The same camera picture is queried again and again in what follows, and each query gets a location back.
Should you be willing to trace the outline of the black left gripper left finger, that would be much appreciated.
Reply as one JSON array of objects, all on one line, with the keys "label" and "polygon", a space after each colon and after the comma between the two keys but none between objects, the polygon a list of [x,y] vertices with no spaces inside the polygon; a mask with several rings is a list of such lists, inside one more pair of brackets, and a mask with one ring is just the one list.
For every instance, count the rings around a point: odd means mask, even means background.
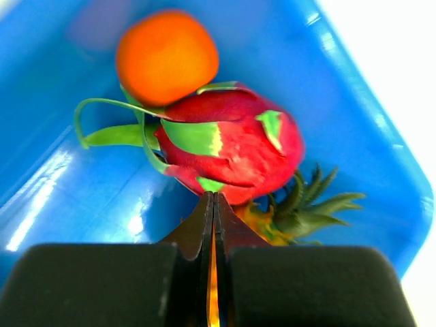
[{"label": "black left gripper left finger", "polygon": [[43,244],[13,267],[2,326],[206,326],[214,195],[155,244]]}]

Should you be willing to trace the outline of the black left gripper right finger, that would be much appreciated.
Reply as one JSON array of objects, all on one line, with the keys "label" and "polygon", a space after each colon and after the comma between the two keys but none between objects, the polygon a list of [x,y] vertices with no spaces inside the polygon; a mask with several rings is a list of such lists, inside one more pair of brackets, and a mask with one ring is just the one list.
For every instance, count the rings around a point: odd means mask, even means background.
[{"label": "black left gripper right finger", "polygon": [[415,326],[391,263],[360,246],[273,247],[214,196],[222,326]]}]

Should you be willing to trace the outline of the pink toy dragon fruit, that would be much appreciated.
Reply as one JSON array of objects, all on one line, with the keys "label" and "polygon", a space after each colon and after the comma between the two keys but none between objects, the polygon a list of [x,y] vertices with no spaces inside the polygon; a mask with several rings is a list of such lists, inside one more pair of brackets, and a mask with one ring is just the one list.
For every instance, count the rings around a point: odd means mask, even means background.
[{"label": "pink toy dragon fruit", "polygon": [[132,110],[136,123],[84,135],[74,111],[81,145],[130,145],[144,149],[149,163],[197,195],[222,193],[230,204],[244,204],[284,186],[305,156],[305,144],[291,115],[239,82],[199,88],[166,106],[128,97],[114,105]]}]

